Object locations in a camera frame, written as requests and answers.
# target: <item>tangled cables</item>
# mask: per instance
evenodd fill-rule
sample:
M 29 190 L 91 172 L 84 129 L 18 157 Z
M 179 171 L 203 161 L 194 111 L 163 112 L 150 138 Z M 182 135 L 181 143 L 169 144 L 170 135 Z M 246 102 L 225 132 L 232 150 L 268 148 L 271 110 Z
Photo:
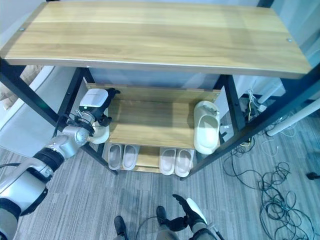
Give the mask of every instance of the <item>tangled cables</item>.
M 258 190 L 261 192 L 261 207 L 259 211 L 260 222 L 263 231 L 271 240 L 314 240 L 316 235 L 315 228 L 311 219 L 304 212 L 295 208 L 296 194 L 289 191 L 285 197 L 276 188 L 282 184 L 290 173 L 290 167 L 286 162 L 280 162 L 274 171 L 260 174 L 258 171 L 250 169 L 241 173 L 236 173 L 234 166 L 234 156 L 231 152 L 230 157 L 224 160 L 223 170 L 231 177 L 236 177 L 242 184 L 248 188 Z M 233 174 L 226 171 L 225 165 L 227 160 L 231 160 L 231 168 Z M 254 173 L 257 176 L 256 186 L 246 184 L 240 176 L 246 173 Z M 275 221 L 274 226 L 277 228 L 272 233 L 270 230 L 270 221 Z

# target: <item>hand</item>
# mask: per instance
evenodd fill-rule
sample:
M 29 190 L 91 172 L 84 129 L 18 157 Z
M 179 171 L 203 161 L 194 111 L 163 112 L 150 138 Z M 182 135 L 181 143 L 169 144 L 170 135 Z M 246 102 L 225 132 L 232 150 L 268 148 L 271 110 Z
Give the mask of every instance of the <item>hand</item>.
M 196 224 L 196 223 L 205 223 L 205 221 L 202 219 L 202 217 L 199 216 L 198 213 L 196 213 L 195 211 L 193 211 L 191 209 L 191 207 L 189 206 L 188 202 L 182 197 L 179 196 L 177 194 L 173 194 L 172 195 L 182 206 L 186 216 L 186 223 L 190 226 L 190 228 L 192 229 L 192 227 Z

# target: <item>metal leg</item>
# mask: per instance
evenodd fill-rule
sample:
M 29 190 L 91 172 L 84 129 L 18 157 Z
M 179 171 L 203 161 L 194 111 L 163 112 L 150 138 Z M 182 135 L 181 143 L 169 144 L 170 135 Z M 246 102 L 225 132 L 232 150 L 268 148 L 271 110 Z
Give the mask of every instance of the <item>metal leg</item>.
M 264 112 L 250 121 L 242 130 L 238 131 L 232 138 L 221 144 L 213 154 L 207 156 L 204 160 L 194 166 L 187 177 L 182 177 L 180 179 L 185 180 L 207 165 L 213 163 L 215 160 L 227 154 L 232 149 L 262 131 L 278 118 L 287 114 L 293 108 L 299 106 L 309 97 L 317 93 L 320 90 L 320 63 L 307 75 L 297 81 L 296 84 L 299 87 L 291 87 L 290 90 L 276 100 Z
M 18 73 L 15 71 L 14 66 L 9 65 L 7 61 L 2 58 L 0 59 L 0 61 L 0 81 L 14 94 L 16 94 L 22 101 L 24 101 L 34 111 L 36 111 L 41 117 L 43 117 L 47 122 L 55 127 L 57 125 L 59 115 L 20 78 L 20 75 L 18 75 Z M 86 75 L 87 78 L 90 79 L 91 73 L 88 72 L 88 69 L 87 71 L 85 69 L 87 68 L 77 68 L 75 70 L 75 73 L 60 106 L 59 114 L 70 113 L 84 75 Z M 65 127 L 65 124 L 65 122 L 59 123 L 59 129 L 62 130 L 63 127 Z M 106 167 L 109 171 L 111 171 L 114 175 L 118 174 L 116 171 L 109 169 L 108 163 L 89 145 L 83 146 L 82 149 L 96 161 Z
M 98 146 L 98 150 L 96 151 L 100 156 L 102 156 L 102 154 L 104 153 L 104 148 L 105 148 L 105 144 L 104 143 L 100 143 Z
M 236 134 L 245 127 L 245 118 L 241 111 L 239 98 L 232 75 L 221 75 L 224 81 L 226 99 L 229 105 L 229 112 L 232 121 L 233 132 Z
M 98 163 L 100 163 L 101 165 L 105 166 L 111 173 L 113 173 L 114 175 L 118 175 L 118 172 L 115 170 L 111 170 L 109 168 L 108 163 L 102 158 L 102 156 L 96 152 L 91 146 L 89 146 L 89 143 L 87 143 L 86 145 L 81 147 L 83 151 L 85 151 L 86 153 L 88 153 L 91 157 L 93 157 Z
M 58 111 L 59 116 L 63 114 L 66 114 L 66 115 L 70 114 L 71 109 L 75 103 L 80 85 L 82 83 L 83 76 L 84 76 L 84 73 L 82 68 L 77 67 L 73 74 L 72 80 L 69 84 L 69 87 L 66 90 L 61 106 L 59 108 L 59 111 Z M 59 126 L 61 126 L 62 128 L 66 126 L 66 123 L 67 123 L 66 117 L 63 117 L 62 119 L 59 120 Z
M 20 78 L 14 66 L 9 65 L 2 58 L 0 66 L 0 81 L 41 117 L 55 126 L 59 118 L 58 114 Z
M 274 3 L 274 0 L 260 0 L 257 7 L 261 8 L 271 8 L 271 5 Z
M 85 78 L 85 80 L 86 80 L 86 82 L 87 82 L 88 84 L 94 84 L 94 83 L 96 83 L 95 80 L 94 80 L 94 78 L 93 78 L 92 75 L 91 75 L 91 72 L 90 72 L 89 68 L 82 67 L 82 70 L 83 70 L 83 76 L 84 76 L 84 78 Z

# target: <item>robotic hand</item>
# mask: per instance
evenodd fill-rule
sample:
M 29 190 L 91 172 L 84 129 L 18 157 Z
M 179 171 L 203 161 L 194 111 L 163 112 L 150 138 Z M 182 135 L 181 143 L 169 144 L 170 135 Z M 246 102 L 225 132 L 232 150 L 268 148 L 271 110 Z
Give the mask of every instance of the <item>robotic hand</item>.
M 181 231 L 185 229 L 188 225 L 193 232 L 193 237 L 190 238 L 190 240 L 217 240 L 217 238 L 213 235 L 211 231 L 209 231 L 208 223 L 201 212 L 198 205 L 191 199 L 187 198 L 185 200 L 182 196 L 179 196 L 177 194 L 172 195 L 182 206 L 185 216 L 184 217 L 178 217 L 173 220 L 166 219 L 164 221 L 164 224 L 174 232 Z M 221 240 L 223 240 L 220 233 L 218 233 L 218 236 Z
M 0 240 L 14 238 L 19 217 L 32 213 L 43 201 L 48 193 L 46 183 L 64 160 L 75 155 L 93 136 L 93 123 L 104 127 L 110 124 L 111 118 L 104 112 L 119 93 L 114 88 L 88 90 L 81 100 L 79 116 L 0 182 Z

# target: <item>slide sandal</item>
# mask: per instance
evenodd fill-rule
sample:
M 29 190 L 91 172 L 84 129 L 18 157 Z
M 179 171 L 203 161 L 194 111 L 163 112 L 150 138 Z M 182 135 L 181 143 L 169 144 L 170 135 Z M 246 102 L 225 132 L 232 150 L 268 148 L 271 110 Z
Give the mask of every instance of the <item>slide sandal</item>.
M 163 175 L 171 175 L 175 171 L 176 148 L 160 147 L 160 172 Z
M 195 149 L 205 155 L 212 154 L 218 147 L 220 113 L 210 101 L 200 101 L 194 107 Z
M 124 170 L 132 170 L 135 168 L 138 160 L 140 146 L 125 145 L 122 158 L 122 168 Z
M 111 170 L 118 170 L 121 167 L 124 146 L 116 143 L 108 143 L 106 152 L 108 164 Z
M 175 159 L 174 173 L 179 177 L 189 175 L 190 169 L 193 168 L 194 149 L 178 149 Z

